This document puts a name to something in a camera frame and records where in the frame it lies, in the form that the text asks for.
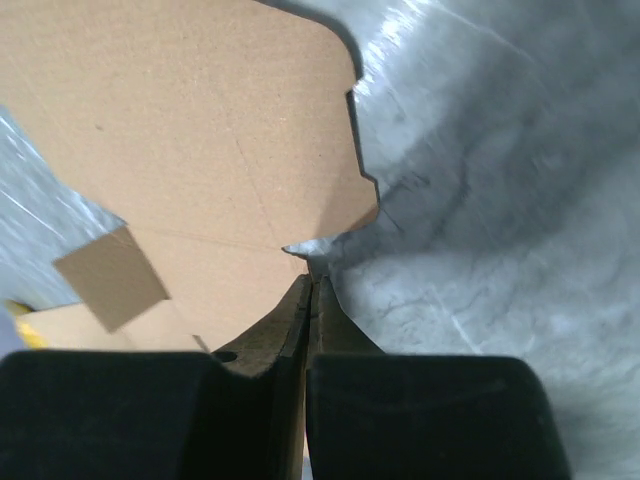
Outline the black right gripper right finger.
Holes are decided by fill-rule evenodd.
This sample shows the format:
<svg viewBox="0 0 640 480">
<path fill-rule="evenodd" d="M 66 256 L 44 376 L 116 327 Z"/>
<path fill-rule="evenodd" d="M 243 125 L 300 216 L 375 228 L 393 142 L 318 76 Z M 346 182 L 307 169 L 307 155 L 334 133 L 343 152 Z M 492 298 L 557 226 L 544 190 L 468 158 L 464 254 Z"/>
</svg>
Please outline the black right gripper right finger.
<svg viewBox="0 0 640 480">
<path fill-rule="evenodd" d="M 306 427 L 317 479 L 567 479 L 546 391 L 507 356 L 382 351 L 314 287 Z"/>
</svg>

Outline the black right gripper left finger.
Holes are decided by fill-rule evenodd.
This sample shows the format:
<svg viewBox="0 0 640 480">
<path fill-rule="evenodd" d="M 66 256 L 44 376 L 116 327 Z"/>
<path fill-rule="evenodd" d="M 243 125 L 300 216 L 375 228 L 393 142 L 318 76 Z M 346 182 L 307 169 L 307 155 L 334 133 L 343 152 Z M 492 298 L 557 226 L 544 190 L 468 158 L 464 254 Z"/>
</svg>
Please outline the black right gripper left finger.
<svg viewBox="0 0 640 480">
<path fill-rule="evenodd" d="M 312 281 L 212 352 L 36 350 L 1 363 L 5 479 L 298 479 Z"/>
</svg>

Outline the brown cardboard paper box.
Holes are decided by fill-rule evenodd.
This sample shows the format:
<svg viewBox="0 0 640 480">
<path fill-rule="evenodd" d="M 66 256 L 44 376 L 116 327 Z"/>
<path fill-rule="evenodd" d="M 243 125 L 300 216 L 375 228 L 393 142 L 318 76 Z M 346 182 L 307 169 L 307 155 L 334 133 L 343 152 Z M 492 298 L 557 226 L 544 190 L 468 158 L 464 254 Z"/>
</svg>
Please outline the brown cardboard paper box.
<svg viewBox="0 0 640 480">
<path fill-rule="evenodd" d="M 300 241 L 376 213 L 326 27 L 254 1 L 5 1 L 1 101 L 124 224 L 56 262 L 51 347 L 216 349 L 270 312 Z"/>
</svg>

